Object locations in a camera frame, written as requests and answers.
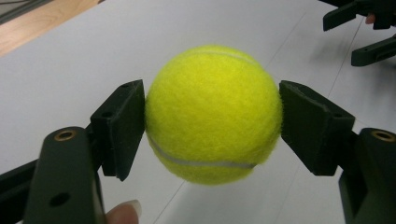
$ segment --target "finger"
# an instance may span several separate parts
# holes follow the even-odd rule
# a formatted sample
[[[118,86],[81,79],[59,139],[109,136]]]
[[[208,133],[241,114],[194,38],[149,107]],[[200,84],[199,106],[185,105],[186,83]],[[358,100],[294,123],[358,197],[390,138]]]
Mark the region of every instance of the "finger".
[[[141,214],[138,200],[121,203],[106,214],[107,224],[138,224]]]
[[[375,22],[375,14],[369,13],[366,17],[366,24],[373,24]]]

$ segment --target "tennis ball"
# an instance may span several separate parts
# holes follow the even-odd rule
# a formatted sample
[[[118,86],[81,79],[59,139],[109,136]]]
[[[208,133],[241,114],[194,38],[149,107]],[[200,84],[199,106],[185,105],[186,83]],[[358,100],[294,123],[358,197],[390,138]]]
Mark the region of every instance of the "tennis ball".
[[[193,183],[217,185],[250,174],[270,155],[281,123],[276,84],[236,49],[187,50],[148,91],[149,143],[169,171]]]

